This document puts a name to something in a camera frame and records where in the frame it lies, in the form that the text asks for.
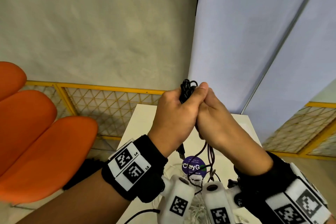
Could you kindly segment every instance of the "round hole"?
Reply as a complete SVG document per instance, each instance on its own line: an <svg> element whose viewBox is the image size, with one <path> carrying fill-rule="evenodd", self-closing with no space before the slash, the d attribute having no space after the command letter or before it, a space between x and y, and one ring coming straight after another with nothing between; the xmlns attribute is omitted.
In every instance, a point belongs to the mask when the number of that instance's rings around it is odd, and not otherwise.
<svg viewBox="0 0 336 224"><path fill-rule="evenodd" d="M181 182L183 182L183 183L189 185L189 183L188 183L188 181L187 181L186 179L183 179L182 177L180 177L179 179L180 179Z"/></svg>
<svg viewBox="0 0 336 224"><path fill-rule="evenodd" d="M216 189L218 189L218 186L216 184L211 184L207 187L208 191L214 191Z"/></svg>

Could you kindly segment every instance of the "orange chair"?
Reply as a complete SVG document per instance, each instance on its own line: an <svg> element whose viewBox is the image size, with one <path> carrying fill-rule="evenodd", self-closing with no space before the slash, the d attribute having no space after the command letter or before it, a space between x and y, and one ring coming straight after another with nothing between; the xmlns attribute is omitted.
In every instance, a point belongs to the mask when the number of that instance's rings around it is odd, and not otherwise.
<svg viewBox="0 0 336 224"><path fill-rule="evenodd" d="M95 120L54 122L52 101L26 82L17 65L0 62L0 201L29 203L62 188L85 160L97 134Z"/></svg>

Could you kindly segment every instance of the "gray concrete wall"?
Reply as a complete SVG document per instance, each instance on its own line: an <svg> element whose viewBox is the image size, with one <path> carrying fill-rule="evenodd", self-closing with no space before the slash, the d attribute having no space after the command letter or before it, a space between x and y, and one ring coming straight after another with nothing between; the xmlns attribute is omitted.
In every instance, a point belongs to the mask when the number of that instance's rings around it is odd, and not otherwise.
<svg viewBox="0 0 336 224"><path fill-rule="evenodd" d="M29 80L169 90L187 77L197 0L0 0L0 60Z"/></svg>

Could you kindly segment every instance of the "mesh panel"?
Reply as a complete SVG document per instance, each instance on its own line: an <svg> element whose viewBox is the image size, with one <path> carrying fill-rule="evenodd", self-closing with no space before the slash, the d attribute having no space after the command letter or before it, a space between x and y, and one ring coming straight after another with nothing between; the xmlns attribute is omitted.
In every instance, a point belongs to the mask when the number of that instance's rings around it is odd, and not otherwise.
<svg viewBox="0 0 336 224"><path fill-rule="evenodd" d="M78 115L89 116L99 125L98 133L121 137L137 104L157 105L161 95L65 88Z"/></svg>
<svg viewBox="0 0 336 224"><path fill-rule="evenodd" d="M305 106L269 137L266 150L297 153L336 117L335 108Z"/></svg>
<svg viewBox="0 0 336 224"><path fill-rule="evenodd" d="M45 95L47 95L48 98L54 103L54 105L57 108L57 117L56 120L71 116L71 114L68 112L65 103L63 103L63 100L58 95L56 89L52 86L36 86L36 85L25 85L21 90L38 90Z"/></svg>
<svg viewBox="0 0 336 224"><path fill-rule="evenodd" d="M336 133L322 142L308 155L336 157Z"/></svg>

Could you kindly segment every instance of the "purple sticker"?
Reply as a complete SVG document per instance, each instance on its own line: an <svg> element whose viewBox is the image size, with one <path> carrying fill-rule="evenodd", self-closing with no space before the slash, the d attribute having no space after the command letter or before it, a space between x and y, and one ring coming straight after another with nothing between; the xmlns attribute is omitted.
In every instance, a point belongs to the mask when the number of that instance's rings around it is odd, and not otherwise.
<svg viewBox="0 0 336 224"><path fill-rule="evenodd" d="M188 174L188 163L194 156L186 157L182 162L182 171L187 175ZM203 178L207 174L207 169L204 168L205 163L203 160L201 160L199 157L194 158L189 163L189 174L194 173L195 175L201 175Z"/></svg>

